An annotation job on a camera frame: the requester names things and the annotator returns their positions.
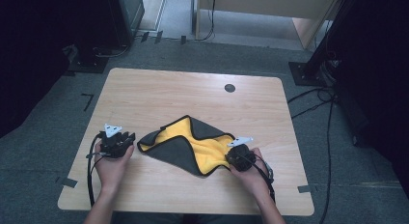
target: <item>black and yellow cloth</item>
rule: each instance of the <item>black and yellow cloth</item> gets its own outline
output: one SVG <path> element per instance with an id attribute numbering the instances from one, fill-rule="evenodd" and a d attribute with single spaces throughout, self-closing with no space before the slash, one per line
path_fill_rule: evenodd
<path id="1" fill-rule="evenodd" d="M 194 175 L 208 176 L 218 166 L 229 168 L 225 155 L 234 136 L 190 116 L 161 127 L 138 143 L 141 153 L 176 165 Z"/>

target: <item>wooden table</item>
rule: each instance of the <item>wooden table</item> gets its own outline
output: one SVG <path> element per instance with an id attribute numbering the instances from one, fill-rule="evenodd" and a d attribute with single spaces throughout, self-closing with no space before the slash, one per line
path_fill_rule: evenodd
<path id="1" fill-rule="evenodd" d="M 235 87 L 233 93 L 225 85 Z M 277 206 L 283 215 L 311 215 L 311 193 L 279 78 L 163 70 L 112 69 L 73 161 L 58 201 L 63 210 L 89 210 L 86 181 L 92 140 L 105 123 L 135 132 L 137 140 L 190 115 L 235 136 L 252 136 L 274 170 Z M 100 182 L 93 174 L 95 196 Z M 259 209 L 224 167 L 208 178 L 192 176 L 136 150 L 130 159 L 116 210 L 255 214 Z"/>

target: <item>black fabric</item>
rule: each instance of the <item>black fabric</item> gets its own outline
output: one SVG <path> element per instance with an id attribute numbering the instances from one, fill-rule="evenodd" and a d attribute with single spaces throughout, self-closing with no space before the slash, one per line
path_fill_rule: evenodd
<path id="1" fill-rule="evenodd" d="M 160 146 L 149 149 L 146 153 L 153 158 L 176 165 L 194 175 L 202 175 L 193 149 L 183 136 L 169 139 Z"/>
<path id="2" fill-rule="evenodd" d="M 155 144 L 156 137 L 162 130 L 165 130 L 168 126 L 172 126 L 186 118 L 190 120 L 192 136 L 197 140 L 217 138 L 223 135 L 229 135 L 232 139 L 234 139 L 233 135 L 223 132 L 222 130 L 214 126 L 210 126 L 202 121 L 186 115 L 174 122 L 171 122 L 168 125 L 162 126 L 159 130 L 151 132 L 142 137 L 141 140 L 137 143 L 138 150 L 142 154 L 147 154 L 150 157 L 176 165 L 177 167 L 180 167 L 181 169 L 184 169 L 193 175 L 200 177 L 209 176 L 214 172 L 214 170 L 216 170 L 217 167 L 215 167 L 210 172 L 203 174 L 196 161 L 193 147 L 185 137 L 181 135 L 175 136 L 153 146 Z M 142 145 L 153 147 L 150 147 L 149 149 L 144 151 L 142 149 Z"/>

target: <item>robotic hand controller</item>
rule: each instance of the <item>robotic hand controller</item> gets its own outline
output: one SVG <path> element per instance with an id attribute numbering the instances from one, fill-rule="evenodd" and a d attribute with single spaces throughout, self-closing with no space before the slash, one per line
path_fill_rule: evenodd
<path id="1" fill-rule="evenodd" d="M 244 172 L 249 170 L 251 167 L 255 167 L 260 175 L 264 178 L 267 186 L 270 190 L 270 197 L 276 202 L 275 191 L 273 188 L 274 174 L 271 167 L 265 162 L 261 157 L 255 155 L 252 151 L 249 150 L 249 147 L 245 143 L 253 141 L 252 137 L 238 137 L 230 144 L 229 147 L 232 147 L 229 152 L 226 154 L 226 161 L 234 166 L 234 168 L 239 172 Z M 256 157 L 258 157 L 267 169 L 267 175 L 260 169 L 256 164 Z"/>
<path id="2" fill-rule="evenodd" d="M 101 131 L 102 137 L 101 154 L 104 157 L 118 158 L 122 157 L 126 150 L 135 141 L 135 133 L 129 135 L 129 132 L 121 134 L 119 131 L 121 126 L 109 126 L 105 125 L 105 131 Z"/>

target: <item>black cable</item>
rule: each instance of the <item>black cable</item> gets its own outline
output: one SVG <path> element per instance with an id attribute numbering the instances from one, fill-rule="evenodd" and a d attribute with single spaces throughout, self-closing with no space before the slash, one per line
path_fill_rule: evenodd
<path id="1" fill-rule="evenodd" d="M 258 158 L 264 163 L 264 166 L 265 166 L 265 168 L 267 169 L 268 174 L 270 174 L 270 170 L 271 170 L 271 177 L 270 177 L 270 175 L 268 175 L 268 180 L 269 180 L 270 183 L 272 183 L 272 182 L 274 181 L 274 172 L 273 172 L 273 169 L 271 169 L 271 167 L 267 164 L 267 162 L 265 162 L 265 160 L 264 160 L 263 158 L 261 158 L 261 157 L 258 156 L 257 154 L 255 154 L 255 156 L 258 157 Z"/>
<path id="2" fill-rule="evenodd" d="M 196 40 L 198 42 L 202 42 L 202 41 L 206 41 L 207 39 L 209 39 L 211 37 L 211 35 L 214 34 L 214 8 L 216 6 L 216 0 L 213 0 L 213 5 L 212 5 L 212 9 L 211 9 L 211 27 L 210 27 L 210 31 L 208 31 L 208 34 L 205 38 L 203 39 L 199 39 Z"/>
<path id="3" fill-rule="evenodd" d="M 322 69 L 322 72 L 324 73 L 324 75 L 328 78 L 328 80 L 330 80 L 331 83 L 334 85 L 334 84 L 337 83 L 337 79 L 335 79 L 335 78 L 332 76 L 333 73 L 328 70 L 328 68 L 327 68 L 327 63 L 328 63 L 327 61 L 322 62 L 322 63 L 321 63 L 321 69 Z"/>
<path id="4" fill-rule="evenodd" d="M 322 98 L 321 97 L 321 92 L 326 92 L 327 95 L 329 95 L 330 98 L 329 99 Z M 318 90 L 317 96 L 321 101 L 331 101 L 332 99 L 334 99 L 334 96 L 331 95 L 331 93 L 329 91 L 327 91 L 327 90 Z"/>
<path id="5" fill-rule="evenodd" d="M 253 167 L 255 167 L 259 173 L 261 174 L 262 178 L 264 179 L 264 181 L 267 183 L 268 186 L 268 190 L 270 191 L 270 197 L 271 199 L 273 199 L 274 202 L 276 202 L 276 193 L 274 191 L 273 185 L 271 184 L 272 181 L 267 177 L 267 175 L 265 175 L 265 173 L 257 166 L 257 164 L 253 163 L 250 159 L 248 159 L 247 157 L 241 155 L 241 154 L 237 154 L 238 156 L 240 156 L 241 158 L 243 158 L 244 160 L 248 161 L 249 163 L 251 163 L 253 165 Z M 266 164 L 266 162 L 259 157 L 259 159 L 261 159 L 261 161 L 264 163 L 264 165 Z"/>
<path id="6" fill-rule="evenodd" d="M 91 171 L 91 161 L 93 160 L 93 149 L 94 149 L 94 145 L 95 145 L 95 142 L 96 142 L 97 138 L 100 138 L 100 134 L 95 136 L 95 138 L 93 140 L 93 143 L 91 144 L 91 147 L 90 147 L 90 153 L 87 155 L 87 158 L 88 158 L 87 184 L 88 184 L 88 195 L 90 196 L 91 207 L 95 203 L 94 191 L 93 191 L 93 177 L 91 175 L 91 173 L 92 173 L 92 171 Z"/>
<path id="7" fill-rule="evenodd" d="M 127 46 L 122 52 L 120 52 L 118 54 L 113 54 L 113 55 L 99 55 L 99 54 L 96 54 L 95 56 L 100 57 L 100 58 L 119 57 L 119 56 L 123 55 L 126 52 L 126 50 L 128 50 L 128 48 L 129 48 L 129 46 Z"/>
<path id="8" fill-rule="evenodd" d="M 289 103 L 291 103 L 292 101 L 294 101 L 294 100 L 296 100 L 296 99 L 298 99 L 298 98 L 300 98 L 300 97 L 302 97 L 302 96 L 305 96 L 305 95 L 307 95 L 307 94 L 309 94 L 309 93 L 311 93 L 311 92 L 314 92 L 314 91 L 323 90 L 324 88 L 325 88 L 325 87 L 315 88 L 315 89 L 312 89 L 312 90 L 303 92 L 303 93 L 301 93 L 300 95 L 298 95 L 298 96 L 296 96 L 296 97 L 290 98 L 286 103 L 289 104 Z"/>
<path id="9" fill-rule="evenodd" d="M 97 160 L 97 161 L 94 163 L 93 168 L 91 169 L 90 174 L 93 173 L 95 166 L 96 166 L 103 158 L 104 158 L 104 156 L 102 156 L 99 160 Z"/>
<path id="10" fill-rule="evenodd" d="M 317 105 L 315 105 L 315 106 L 313 106 L 313 107 L 308 108 L 307 110 L 304 110 L 304 111 L 302 111 L 302 112 L 300 112 L 300 113 L 298 113 L 298 114 L 296 114 L 296 115 L 294 115 L 294 116 L 291 116 L 291 119 L 293 120 L 293 119 L 297 118 L 297 117 L 300 116 L 300 115 L 303 115 L 303 114 L 305 114 L 305 113 L 307 113 L 307 112 L 309 112 L 309 111 L 315 110 L 315 109 L 318 108 L 319 106 L 321 106 L 321 105 L 323 105 L 323 104 L 326 104 L 326 103 L 328 103 L 328 102 L 330 102 L 330 101 L 331 101 L 331 100 L 329 100 L 329 101 L 322 101 L 320 104 L 317 104 Z"/>
<path id="11" fill-rule="evenodd" d="M 331 162 L 331 145 L 330 145 L 330 126 L 331 126 L 331 117 L 332 117 L 332 110 L 333 110 L 334 102 L 335 102 L 335 97 L 333 97 L 333 99 L 331 100 L 330 114 L 328 116 L 328 125 L 327 125 L 327 154 L 328 154 L 327 198 L 325 200 L 324 212 L 322 213 L 321 220 L 319 220 L 319 224 L 324 223 L 325 217 L 327 215 L 328 206 L 330 203 L 330 195 L 331 195 L 332 162 Z"/>

